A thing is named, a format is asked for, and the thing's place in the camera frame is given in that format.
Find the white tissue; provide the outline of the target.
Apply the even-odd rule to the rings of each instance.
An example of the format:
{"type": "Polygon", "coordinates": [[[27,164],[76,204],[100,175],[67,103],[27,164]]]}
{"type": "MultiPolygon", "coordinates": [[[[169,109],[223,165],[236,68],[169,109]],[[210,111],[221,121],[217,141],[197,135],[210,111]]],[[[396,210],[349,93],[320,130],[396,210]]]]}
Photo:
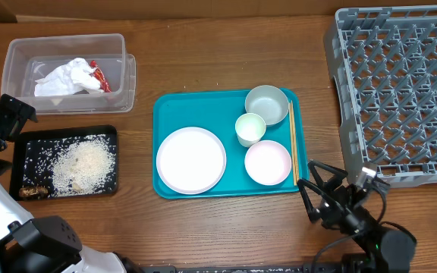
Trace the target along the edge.
{"type": "Polygon", "coordinates": [[[75,58],[63,64],[44,78],[35,80],[35,97],[69,96],[81,91],[103,93],[101,81],[95,77],[96,67],[84,58],[75,58]]]}

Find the red snack wrapper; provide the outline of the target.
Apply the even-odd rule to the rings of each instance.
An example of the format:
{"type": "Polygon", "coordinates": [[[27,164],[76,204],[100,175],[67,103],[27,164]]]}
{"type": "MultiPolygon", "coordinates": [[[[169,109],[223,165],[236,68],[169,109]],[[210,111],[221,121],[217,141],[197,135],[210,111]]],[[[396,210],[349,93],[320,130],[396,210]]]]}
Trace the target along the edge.
{"type": "Polygon", "coordinates": [[[93,72],[91,73],[91,76],[99,81],[99,90],[102,90],[104,93],[111,93],[112,89],[105,78],[104,73],[102,72],[99,65],[96,63],[95,60],[92,60],[90,62],[90,67],[93,69],[93,72]]]}

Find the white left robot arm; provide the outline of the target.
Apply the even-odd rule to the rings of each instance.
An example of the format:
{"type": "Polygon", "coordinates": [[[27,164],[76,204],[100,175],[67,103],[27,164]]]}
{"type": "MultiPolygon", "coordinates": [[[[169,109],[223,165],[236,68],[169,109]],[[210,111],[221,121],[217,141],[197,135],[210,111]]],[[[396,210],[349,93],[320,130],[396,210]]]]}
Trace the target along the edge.
{"type": "MultiPolygon", "coordinates": [[[[4,94],[0,98],[0,152],[15,141],[34,107],[4,94]]],[[[12,164],[0,159],[0,176],[12,164]]],[[[59,216],[34,218],[0,184],[0,272],[133,272],[142,269],[116,253],[84,246],[59,216]]]]}

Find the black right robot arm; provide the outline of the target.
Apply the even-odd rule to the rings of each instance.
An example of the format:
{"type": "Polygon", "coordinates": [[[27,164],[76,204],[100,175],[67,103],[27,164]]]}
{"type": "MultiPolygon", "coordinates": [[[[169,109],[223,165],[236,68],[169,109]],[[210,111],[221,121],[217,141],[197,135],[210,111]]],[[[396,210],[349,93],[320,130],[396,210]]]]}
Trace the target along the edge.
{"type": "Polygon", "coordinates": [[[301,178],[297,187],[309,220],[344,235],[318,251],[309,271],[408,272],[417,239],[405,227],[383,220],[390,185],[377,176],[376,166],[365,164],[348,186],[342,184],[347,178],[345,170],[315,160],[308,168],[314,181],[301,178]],[[336,264],[318,263],[324,252],[348,240],[363,252],[345,254],[336,264]]]}

